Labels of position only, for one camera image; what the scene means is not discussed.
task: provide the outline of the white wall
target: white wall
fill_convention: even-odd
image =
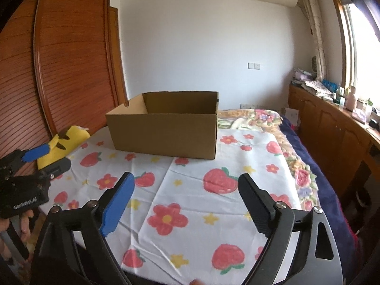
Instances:
[[[121,0],[129,97],[219,91],[220,108],[286,104],[293,67],[311,69],[310,25],[299,7],[256,0]],[[248,70],[247,63],[261,64]]]
[[[342,81],[342,41],[338,16],[333,0],[318,0],[321,10],[322,41],[327,66],[327,79],[340,84]]]

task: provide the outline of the bottle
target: bottle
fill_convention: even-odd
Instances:
[[[358,100],[357,100],[357,97],[356,97],[355,93],[356,93],[356,87],[355,86],[351,86],[351,92],[348,95],[347,101],[346,101],[346,109],[348,111],[353,111],[356,108],[356,102]]]

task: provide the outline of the cardboard box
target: cardboard box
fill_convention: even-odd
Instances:
[[[218,92],[150,92],[106,114],[117,150],[215,159]]]

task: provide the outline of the bedsheet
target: bedsheet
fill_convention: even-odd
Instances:
[[[348,225],[342,212],[339,199],[332,186],[316,162],[312,159],[305,146],[301,143],[300,138],[291,129],[290,121],[285,117],[282,118],[283,123],[280,125],[280,130],[286,135],[297,154],[310,166],[312,172],[316,174],[316,183],[319,188],[318,195],[321,207],[327,216],[332,233],[335,237],[339,256],[341,258],[343,277],[350,281],[356,271],[357,236],[352,232]]]
[[[81,207],[130,171],[135,191],[107,242],[122,269],[164,284],[241,284],[266,237],[257,232],[236,179],[249,173],[275,200],[301,205],[295,182],[274,135],[261,130],[219,129],[215,160],[191,160],[116,151],[108,128],[69,158],[71,169],[52,181],[50,201]],[[75,233],[83,244],[81,236]],[[286,277],[298,235],[292,235],[276,281]]]

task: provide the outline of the wooden wardrobe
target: wooden wardrobe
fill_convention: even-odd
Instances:
[[[0,32],[0,158],[70,125],[93,134],[127,102],[109,9],[109,0],[24,0],[14,12]]]

